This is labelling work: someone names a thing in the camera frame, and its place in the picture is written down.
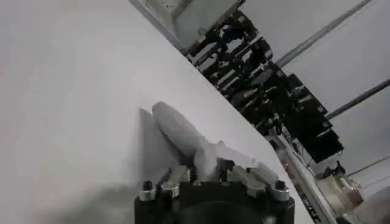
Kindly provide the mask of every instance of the screw head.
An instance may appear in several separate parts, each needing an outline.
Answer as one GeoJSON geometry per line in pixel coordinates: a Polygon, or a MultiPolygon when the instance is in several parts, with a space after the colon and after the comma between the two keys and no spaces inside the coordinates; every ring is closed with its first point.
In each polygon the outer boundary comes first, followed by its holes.
{"type": "Polygon", "coordinates": [[[142,183],[143,191],[151,191],[153,189],[153,183],[151,181],[144,181],[142,183]]]}
{"type": "Polygon", "coordinates": [[[277,189],[277,190],[284,190],[284,189],[286,189],[286,183],[284,181],[281,181],[281,180],[276,181],[275,189],[277,189]]]}

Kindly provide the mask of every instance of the metal clamp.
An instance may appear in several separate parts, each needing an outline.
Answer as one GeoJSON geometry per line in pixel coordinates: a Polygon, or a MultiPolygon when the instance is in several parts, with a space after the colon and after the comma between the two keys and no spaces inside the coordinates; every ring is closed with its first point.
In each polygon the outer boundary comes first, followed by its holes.
{"type": "Polygon", "coordinates": [[[227,172],[228,181],[240,181],[247,188],[247,194],[256,198],[259,193],[265,192],[266,185],[257,181],[247,173],[241,166],[233,167],[232,172],[227,172]]]}
{"type": "Polygon", "coordinates": [[[279,179],[278,175],[269,170],[266,166],[262,169],[251,168],[249,173],[254,176],[257,181],[260,181],[267,186],[274,185],[279,179]]]}
{"type": "Polygon", "coordinates": [[[172,198],[180,195],[180,182],[189,182],[191,179],[189,170],[186,166],[179,166],[172,171],[169,180],[161,184],[163,193],[170,194],[172,198]]]}

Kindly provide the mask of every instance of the white table surface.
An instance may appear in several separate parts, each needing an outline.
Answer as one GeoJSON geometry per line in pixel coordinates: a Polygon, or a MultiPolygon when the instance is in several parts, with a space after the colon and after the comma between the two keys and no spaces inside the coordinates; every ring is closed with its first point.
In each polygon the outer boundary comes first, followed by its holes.
{"type": "MultiPolygon", "coordinates": [[[[160,100],[292,187],[268,142],[126,0],[6,0],[0,30],[0,223],[128,223],[118,184],[173,163],[148,113],[160,100]]],[[[292,196],[296,223],[312,223],[292,196]]]]}

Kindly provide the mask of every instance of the metal rail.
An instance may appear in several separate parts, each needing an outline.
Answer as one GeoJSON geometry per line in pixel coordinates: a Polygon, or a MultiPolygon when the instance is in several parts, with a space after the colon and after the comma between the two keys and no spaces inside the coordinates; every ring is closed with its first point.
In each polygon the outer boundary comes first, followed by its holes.
{"type": "Polygon", "coordinates": [[[387,79],[384,82],[382,82],[381,84],[375,86],[372,89],[367,90],[366,92],[362,93],[360,96],[354,98],[349,103],[343,105],[342,107],[336,109],[335,111],[333,111],[331,113],[328,113],[327,115],[325,115],[325,118],[330,120],[330,119],[332,119],[332,118],[334,118],[336,116],[339,116],[340,114],[342,114],[346,110],[351,109],[352,107],[358,105],[362,101],[370,98],[371,96],[373,96],[376,93],[378,93],[379,91],[385,89],[389,85],[390,85],[390,79],[387,79]]]}
{"type": "Polygon", "coordinates": [[[368,166],[362,167],[362,168],[360,168],[360,169],[358,169],[358,170],[348,174],[347,177],[351,177],[351,176],[353,176],[353,175],[355,175],[357,173],[360,173],[360,172],[362,172],[362,171],[364,171],[364,170],[366,170],[366,169],[368,169],[368,168],[370,168],[370,167],[372,167],[372,166],[374,166],[374,165],[376,165],[378,163],[382,163],[383,161],[387,160],[388,158],[390,158],[390,156],[386,156],[386,157],[384,157],[382,159],[379,159],[378,161],[376,161],[376,162],[374,162],[374,163],[372,163],[372,164],[370,164],[368,166]]]}
{"type": "Polygon", "coordinates": [[[346,19],[348,19],[352,15],[356,14],[356,12],[359,12],[366,5],[368,5],[368,3],[372,2],[372,1],[373,0],[364,0],[361,3],[359,3],[358,5],[356,5],[354,8],[348,10],[348,12],[339,16],[338,18],[333,20],[330,24],[326,25],[320,31],[318,31],[313,36],[311,36],[309,39],[305,40],[300,45],[295,47],[293,50],[289,51],[286,55],[284,55],[281,59],[279,59],[276,62],[276,64],[279,66],[279,68],[286,66],[288,63],[290,63],[295,58],[297,58],[300,54],[302,54],[305,50],[307,50],[309,47],[311,47],[315,42],[320,40],[322,37],[326,36],[326,34],[330,33],[333,29],[335,29],[340,24],[342,24],[346,19]]]}

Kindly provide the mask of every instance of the industrial machinery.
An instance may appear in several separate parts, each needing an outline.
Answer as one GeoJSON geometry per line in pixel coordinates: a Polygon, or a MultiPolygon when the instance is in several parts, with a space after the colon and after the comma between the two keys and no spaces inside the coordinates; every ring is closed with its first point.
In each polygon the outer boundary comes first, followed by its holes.
{"type": "Polygon", "coordinates": [[[280,135],[285,127],[316,163],[342,151],[325,117],[328,111],[296,75],[286,75],[272,61],[270,45],[257,35],[250,19],[237,10],[186,56],[192,61],[197,55],[193,65],[263,136],[280,135]],[[241,43],[231,47],[233,40],[241,43]]]}
{"type": "MultiPolygon", "coordinates": [[[[294,199],[278,175],[261,162],[244,169],[216,156],[216,147],[166,103],[153,106],[163,134],[176,146],[181,166],[144,181],[134,201],[135,224],[294,223],[294,199]]],[[[240,161],[251,160],[245,155],[240,161]]]]}
{"type": "Polygon", "coordinates": [[[134,202],[135,224],[294,223],[294,200],[284,182],[266,180],[258,168],[226,164],[220,181],[190,181],[189,170],[180,166],[157,183],[143,182],[134,202]]]}

